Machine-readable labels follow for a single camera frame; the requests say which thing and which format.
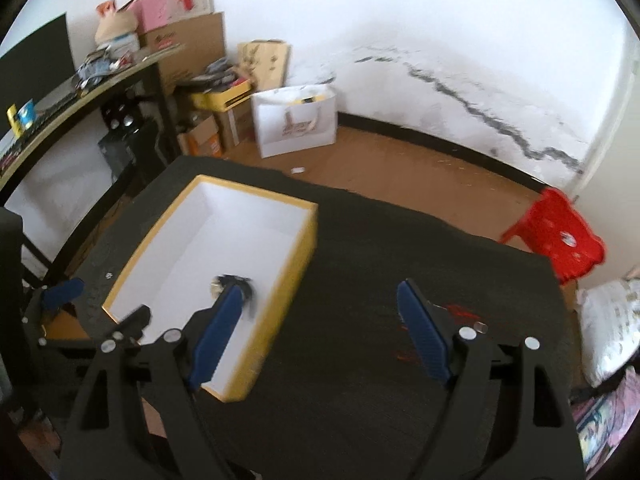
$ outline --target wall crack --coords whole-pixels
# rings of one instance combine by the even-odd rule
[[[513,142],[515,142],[517,146],[522,150],[522,154],[525,157],[531,160],[543,160],[544,158],[551,158],[553,160],[561,162],[569,170],[580,172],[580,161],[577,158],[572,157],[563,150],[558,150],[557,148],[552,148],[551,146],[547,146],[542,150],[534,150],[531,147],[531,143],[526,139],[519,128],[516,128],[512,124],[509,124],[498,117],[491,116],[476,108],[455,90],[449,88],[436,76],[434,76],[433,72],[421,70],[408,63],[405,63],[405,66],[408,68],[409,77],[419,79],[420,81],[424,81],[425,83],[432,83],[436,92],[444,94],[458,101],[463,105],[463,107],[465,107],[465,110],[470,115],[477,117],[484,124],[494,129],[497,133],[507,137],[511,137],[511,139],[513,139]]]

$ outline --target red plastic stool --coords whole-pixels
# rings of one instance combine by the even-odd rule
[[[560,190],[547,187],[516,224],[500,237],[522,238],[533,252],[544,254],[561,285],[585,276],[604,262],[606,247]]]

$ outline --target black table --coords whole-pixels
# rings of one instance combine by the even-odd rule
[[[91,336],[112,326],[101,309],[111,285],[198,174],[319,205],[318,247],[248,399],[222,404],[198,393],[200,411],[230,460],[265,480],[406,477],[444,402],[439,384],[405,358],[412,344],[401,329],[395,294],[407,277],[435,303],[480,316],[498,342],[536,336],[568,393],[575,343],[546,258],[345,190],[206,157],[179,157],[134,199],[78,270],[86,290],[76,308]],[[495,388],[490,399],[497,400]],[[490,406],[485,437],[493,413]]]
[[[15,189],[33,169],[36,163],[56,142],[69,133],[76,124],[90,113],[100,109],[100,107],[111,98],[122,94],[128,88],[139,82],[144,84],[148,96],[158,106],[158,112],[162,119],[162,136],[166,139],[166,142],[173,152],[172,158],[179,155],[180,146],[178,145],[177,134],[166,102],[166,97],[162,91],[158,63],[173,54],[179,53],[183,48],[181,45],[175,45],[150,54],[135,65],[124,69],[122,72],[111,76],[99,84],[43,126],[0,176],[0,206],[6,204],[9,197],[14,193]],[[60,94],[60,89],[56,89],[51,96],[46,96],[42,100],[43,102],[49,102],[45,108],[54,105],[56,100],[62,98],[64,94],[72,90],[70,83],[62,86],[65,88],[62,94]],[[50,102],[54,95],[56,97],[53,102]],[[42,103],[36,104],[36,108],[38,107],[42,107]],[[55,285],[64,278],[68,264],[88,238],[89,234],[91,234],[97,226],[98,222],[102,220],[109,209],[122,197],[129,184],[132,183],[135,174],[134,165],[130,164],[76,226],[53,261],[50,261],[27,236],[24,237],[25,247],[47,268],[47,273],[42,280],[42,284]],[[25,267],[24,271],[25,279],[30,285],[40,285],[41,280],[29,269]]]

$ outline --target pink box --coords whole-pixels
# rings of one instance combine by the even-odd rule
[[[138,34],[145,34],[168,23],[167,0],[135,0],[129,10],[138,19]]]

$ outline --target black monitor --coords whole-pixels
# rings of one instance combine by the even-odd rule
[[[37,103],[76,71],[66,14],[43,25],[0,57],[0,138],[11,129],[6,111]]]

